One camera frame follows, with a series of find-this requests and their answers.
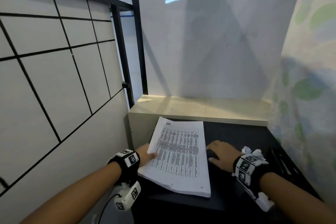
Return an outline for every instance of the wristband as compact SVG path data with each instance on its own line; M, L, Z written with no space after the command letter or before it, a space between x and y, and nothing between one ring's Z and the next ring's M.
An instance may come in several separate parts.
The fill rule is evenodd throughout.
M121 168L121 175L116 184L128 183L132 186L136 182L140 165L140 156L136 151L123 150L110 158L107 164L111 162L117 162Z
M271 172L271 167L259 155L245 154L234 161L233 170L239 181L257 196L261 192L259 180L264 174Z

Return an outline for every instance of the stack of paper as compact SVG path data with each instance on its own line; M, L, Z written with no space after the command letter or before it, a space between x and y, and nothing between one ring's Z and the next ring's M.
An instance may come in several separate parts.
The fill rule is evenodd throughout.
M160 117L148 153L157 158L138 174L174 192L210 197L210 181L202 121L171 121Z

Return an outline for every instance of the forearm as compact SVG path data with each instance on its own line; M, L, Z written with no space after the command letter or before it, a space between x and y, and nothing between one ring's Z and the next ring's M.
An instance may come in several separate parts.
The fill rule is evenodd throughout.
M120 175L120 166L112 162L58 193L21 224L78 223L116 183Z
M336 223L336 216L322 201L283 179L266 173L260 188L294 223Z

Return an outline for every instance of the hand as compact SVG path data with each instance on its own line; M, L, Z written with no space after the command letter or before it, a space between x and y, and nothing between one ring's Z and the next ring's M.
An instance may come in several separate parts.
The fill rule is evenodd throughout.
M144 144L143 146L140 146L136 149L136 152L140 156L140 167L146 165L149 161L151 161L153 158L156 158L158 154L156 152L154 153L147 153L149 147L149 143Z
M233 173L233 162L242 155L242 153L231 144L220 142L218 140L213 141L206 148L207 150L212 150L219 159L209 158L209 162L218 166L221 170Z

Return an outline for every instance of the blue stripe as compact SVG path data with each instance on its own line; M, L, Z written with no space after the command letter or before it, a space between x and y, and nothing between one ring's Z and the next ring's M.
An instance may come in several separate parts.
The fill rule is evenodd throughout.
M120 17L134 17L134 15L120 15Z

